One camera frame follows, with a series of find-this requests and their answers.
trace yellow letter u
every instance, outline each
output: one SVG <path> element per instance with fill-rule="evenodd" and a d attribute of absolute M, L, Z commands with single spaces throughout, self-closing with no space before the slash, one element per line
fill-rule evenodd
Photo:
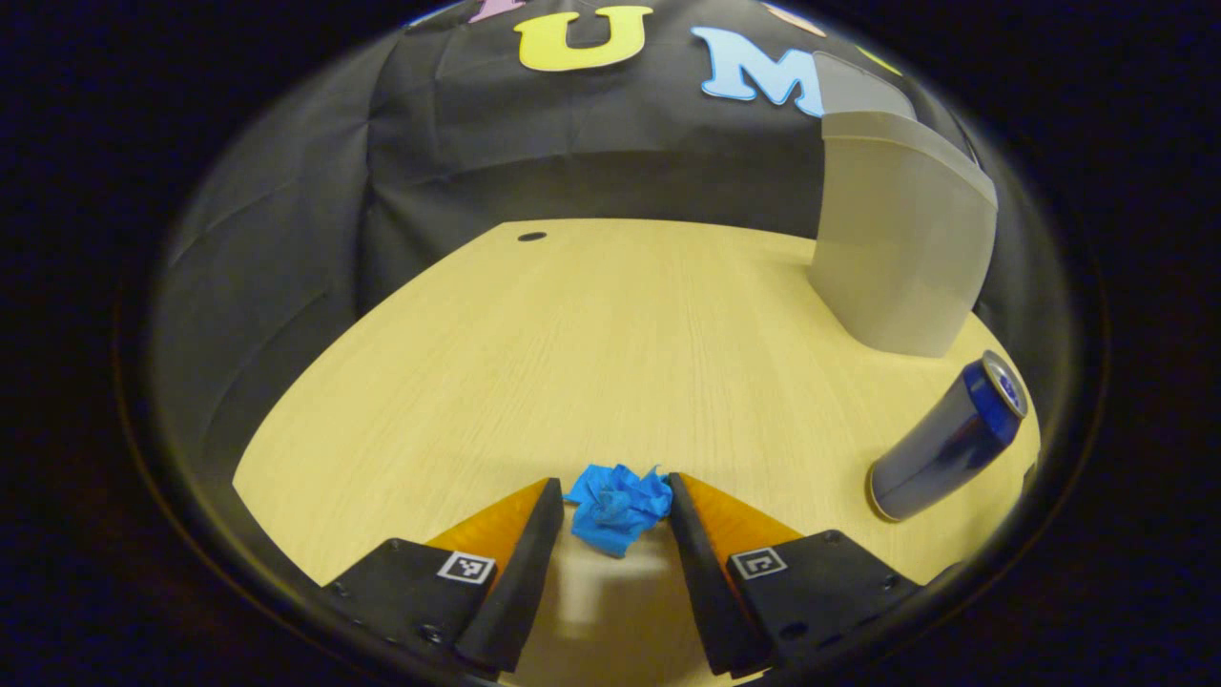
<path fill-rule="evenodd" d="M 651 7 L 602 7 L 597 12 L 610 20 L 610 38 L 593 48 L 568 46 L 568 22 L 580 15 L 559 12 L 524 21 L 513 27 L 521 34 L 521 63 L 541 72 L 567 72 L 604 67 L 621 62 L 645 48 L 645 15 Z"/>

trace table surface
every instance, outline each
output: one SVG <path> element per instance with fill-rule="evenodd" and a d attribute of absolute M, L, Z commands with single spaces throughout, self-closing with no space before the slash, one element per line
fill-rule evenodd
<path fill-rule="evenodd" d="M 879 520 L 869 464 L 985 349 L 1012 361 L 974 315 L 944 359 L 862 345 L 806 279 L 813 250 L 690 222 L 503 223 L 339 337 L 264 421 L 233 484 L 319 584 L 385 539 L 426 542 L 543 477 L 567 491 L 590 464 L 690 473 L 928 582 L 1009 514 L 1038 420 L 1032 409 L 954 495 Z M 569 533 L 573 510 L 502 682 L 735 682 L 708 671 L 668 522 L 617 560 Z"/>

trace blue crumpled paper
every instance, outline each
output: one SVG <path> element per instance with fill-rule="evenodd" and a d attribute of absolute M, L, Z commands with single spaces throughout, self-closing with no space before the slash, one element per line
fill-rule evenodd
<path fill-rule="evenodd" d="M 670 514 L 674 492 L 657 477 L 656 466 L 641 478 L 621 465 L 591 465 L 564 499 L 579 504 L 573 534 L 621 559 L 641 533 Z"/>

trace blue can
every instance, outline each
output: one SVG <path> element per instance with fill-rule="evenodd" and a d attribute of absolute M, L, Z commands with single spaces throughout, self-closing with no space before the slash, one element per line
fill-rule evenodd
<path fill-rule="evenodd" d="M 1027 404 L 1012 369 L 984 351 L 869 469 L 868 493 L 878 515 L 906 520 L 969 482 L 1013 443 Z"/>

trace dark background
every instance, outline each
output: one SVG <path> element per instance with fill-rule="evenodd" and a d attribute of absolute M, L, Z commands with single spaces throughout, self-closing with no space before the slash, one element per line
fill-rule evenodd
<path fill-rule="evenodd" d="M 5 39 L 5 660 L 13 685 L 352 685 L 201 566 L 131 467 L 110 378 L 118 275 L 261 106 L 416 2 L 23 2 Z M 791 2 L 796 9 L 799 2 Z M 1221 455 L 1208 337 L 1221 117 L 1200 2 L 836 0 L 1029 155 L 1105 287 L 1096 447 L 984 597 L 851 682 L 1203 682 Z"/>

